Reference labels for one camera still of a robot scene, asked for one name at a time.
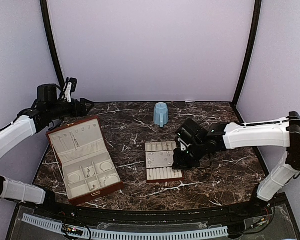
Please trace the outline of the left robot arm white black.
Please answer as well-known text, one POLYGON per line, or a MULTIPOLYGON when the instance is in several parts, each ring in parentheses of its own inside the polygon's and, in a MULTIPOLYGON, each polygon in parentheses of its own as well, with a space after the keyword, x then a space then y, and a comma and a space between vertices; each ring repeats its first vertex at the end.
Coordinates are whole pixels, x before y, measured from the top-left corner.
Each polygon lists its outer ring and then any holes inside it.
MULTIPOLYGON (((85 99, 73 99, 77 79, 70 78, 64 87, 43 84, 37 87, 37 98, 30 108, 19 112, 16 119, 0 130, 0 160, 13 148, 47 128, 55 120, 66 117, 85 117, 95 106, 85 99)), ((13 180, 0 175, 0 199, 41 205, 50 218, 57 218, 60 206, 46 199, 47 192, 41 187, 13 180)))

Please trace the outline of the brown jewelry tray cream lining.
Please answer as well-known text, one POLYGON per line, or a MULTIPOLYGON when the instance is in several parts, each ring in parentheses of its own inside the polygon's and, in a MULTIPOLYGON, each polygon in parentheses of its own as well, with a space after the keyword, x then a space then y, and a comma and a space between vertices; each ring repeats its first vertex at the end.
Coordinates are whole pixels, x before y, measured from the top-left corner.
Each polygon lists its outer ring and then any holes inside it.
POLYGON ((146 182, 165 183, 182 181, 183 172, 172 169, 175 141, 159 141, 145 143, 146 182))

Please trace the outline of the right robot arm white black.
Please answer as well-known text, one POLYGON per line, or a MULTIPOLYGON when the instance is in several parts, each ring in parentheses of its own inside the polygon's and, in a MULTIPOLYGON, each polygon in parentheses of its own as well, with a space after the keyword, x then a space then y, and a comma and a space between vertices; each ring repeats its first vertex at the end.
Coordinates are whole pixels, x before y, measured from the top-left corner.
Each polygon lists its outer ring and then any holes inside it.
POLYGON ((245 213, 256 217, 292 178, 300 174, 300 115, 291 111, 287 117, 253 123, 215 123, 209 129, 187 119, 175 132, 177 148, 173 151, 174 170, 200 167, 204 156, 245 147, 283 147, 279 163, 256 188, 255 197, 245 205, 245 213))

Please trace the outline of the brown jewelry box cream lining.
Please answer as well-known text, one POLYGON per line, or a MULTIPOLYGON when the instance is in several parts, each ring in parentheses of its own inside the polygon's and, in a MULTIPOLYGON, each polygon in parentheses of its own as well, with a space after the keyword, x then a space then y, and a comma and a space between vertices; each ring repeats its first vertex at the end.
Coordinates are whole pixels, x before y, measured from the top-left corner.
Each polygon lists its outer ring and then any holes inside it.
POLYGON ((48 131, 46 137, 72 205, 81 205, 124 188, 97 116, 48 131), (111 175, 117 176, 120 182, 104 186, 105 177, 111 175))

